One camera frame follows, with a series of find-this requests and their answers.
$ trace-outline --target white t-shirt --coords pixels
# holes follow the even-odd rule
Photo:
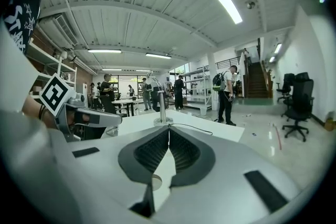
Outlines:
[[[98,91],[97,87],[96,87],[96,86],[93,86],[93,89],[92,89],[92,97],[93,97],[93,99],[98,98],[98,97],[97,97],[97,96],[99,95],[98,92],[99,92],[99,91]]]
[[[231,73],[230,70],[225,71],[225,74],[224,74],[224,83],[225,83],[225,89],[224,89],[224,91],[225,92],[230,92],[229,85],[227,83],[228,80],[230,80],[232,82],[232,85],[233,85],[234,79],[233,79],[233,76],[232,76],[232,73]]]

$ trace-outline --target shiny tile floor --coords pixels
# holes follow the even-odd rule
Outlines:
[[[143,110],[144,104],[139,104],[135,115],[154,113]],[[181,113],[212,121],[217,118],[217,112],[210,110],[205,116],[201,116],[198,109],[185,108]],[[300,123],[309,128],[306,142],[302,141],[298,132],[293,132],[285,138],[286,130],[283,131],[282,126],[293,125],[294,121],[287,122],[286,118],[279,115],[232,112],[232,121],[245,128],[240,143],[251,147],[284,170],[301,189],[317,180],[324,173],[330,159],[334,158],[336,131],[326,131],[313,119]]]

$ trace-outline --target white ceiling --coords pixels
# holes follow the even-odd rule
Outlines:
[[[235,25],[218,0],[68,0],[79,27],[72,21],[66,0],[42,0],[41,18],[65,13],[79,41],[75,54],[92,69],[171,70],[209,50],[246,44],[267,36],[285,38],[294,25],[295,7],[302,0],[232,0],[243,22]],[[256,7],[247,9],[246,2]],[[61,47],[51,21],[41,21],[43,31]],[[122,54],[91,54],[87,48],[120,48]],[[172,59],[144,54],[170,54]]]

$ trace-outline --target metal shelving unit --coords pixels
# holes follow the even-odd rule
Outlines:
[[[208,109],[212,107],[211,105],[211,93],[208,93],[210,87],[210,76],[208,76],[205,72],[209,71],[208,69],[202,67],[202,69],[188,72],[185,74],[181,74],[185,80],[184,84],[192,83],[192,82],[202,82],[203,86],[184,89],[183,97],[187,98],[187,104],[183,104],[184,106],[189,106],[192,108],[199,108],[201,110],[201,114],[205,114]],[[201,78],[192,79],[193,75],[201,75]],[[193,94],[188,94],[189,90],[193,90]]]
[[[49,55],[39,47],[37,47],[33,43],[33,39],[31,39],[29,43],[29,47],[27,50],[27,57],[44,65],[45,69],[46,68],[52,68],[55,70],[55,72],[60,76],[61,72],[74,72],[74,80],[64,80],[65,83],[69,84],[71,87],[76,90],[76,78],[77,78],[77,67],[76,68],[71,68],[67,66],[66,64],[62,63],[62,58],[56,59],[53,56]],[[52,76],[44,73],[39,73],[38,77],[36,80],[41,80],[41,81],[48,81]],[[34,99],[38,99],[38,95],[32,95]]]

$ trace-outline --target staircase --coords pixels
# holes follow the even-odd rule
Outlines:
[[[265,78],[260,63],[249,67],[248,98],[268,98]]]

